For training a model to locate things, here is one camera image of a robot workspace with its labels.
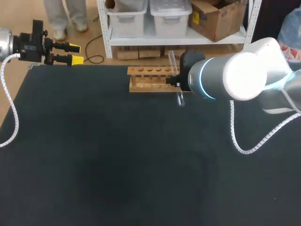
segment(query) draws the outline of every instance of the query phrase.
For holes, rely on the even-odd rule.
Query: black mat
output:
[[[125,66],[39,66],[15,99],[20,130],[0,149],[1,226],[301,224],[301,120],[244,156],[228,102],[130,94]],[[289,114],[236,103],[253,147]],[[14,129],[9,111],[0,141]]]

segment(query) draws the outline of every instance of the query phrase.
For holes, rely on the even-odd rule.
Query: plastic bag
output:
[[[301,62],[301,6],[285,17],[278,43],[288,62]]]

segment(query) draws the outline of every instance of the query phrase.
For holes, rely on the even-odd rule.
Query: floor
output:
[[[44,29],[49,32],[49,37],[52,37],[52,29],[47,22],[47,17],[43,7],[43,0],[0,0],[2,9],[5,9],[0,14],[0,26],[6,26],[10,28],[14,35],[19,35],[21,32],[31,33],[32,31],[32,20],[38,19],[44,21]],[[98,16],[98,9],[96,0],[87,0],[87,11],[88,11],[88,26],[89,30],[86,33],[77,33],[73,26],[68,27],[69,38],[67,41],[85,47],[86,44],[101,34],[100,23],[97,20],[93,22],[93,19]],[[204,45],[204,46],[193,46],[193,48],[201,49],[205,52],[206,57],[215,57],[222,54],[238,52],[241,50],[241,45]],[[97,39],[88,48],[88,55],[100,54],[105,56],[103,47],[103,40]],[[64,51],[56,50],[55,53],[63,54]],[[17,62],[12,61],[7,65],[5,70],[5,79],[7,82],[8,89],[12,98],[15,98],[19,87],[28,71],[28,62]],[[167,59],[152,59],[152,60],[130,60],[130,61],[119,61],[117,59],[106,59],[103,62],[104,65],[168,65]],[[9,103],[6,99],[4,91],[0,88],[0,125],[8,111]]]

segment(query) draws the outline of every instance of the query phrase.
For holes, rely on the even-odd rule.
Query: wooden test tube rack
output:
[[[131,76],[129,92],[178,92],[179,87],[166,84],[166,78],[173,76],[170,67],[128,67],[127,74]]]

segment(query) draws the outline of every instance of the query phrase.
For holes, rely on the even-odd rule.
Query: white shelf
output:
[[[245,43],[246,30],[243,25],[240,31],[218,42],[212,42],[208,38],[194,31],[190,27],[187,29],[185,38],[158,38],[156,37],[155,24],[149,21],[145,24],[143,38],[117,38],[112,29],[109,44],[111,46],[166,46],[166,45],[206,45],[206,44],[237,44]]]
[[[108,27],[108,17],[105,11],[105,0],[97,0],[99,20],[103,32],[103,42],[107,58],[112,58],[112,46],[166,46],[166,45],[206,45],[206,44],[239,44],[243,43],[244,47],[252,42],[253,33],[259,14],[261,0],[249,1],[249,21],[247,31],[241,26],[240,31],[218,42],[212,42],[196,31],[188,28],[185,38],[168,38],[162,39],[155,35],[154,23],[147,23],[143,38],[117,38],[114,36],[112,28]]]

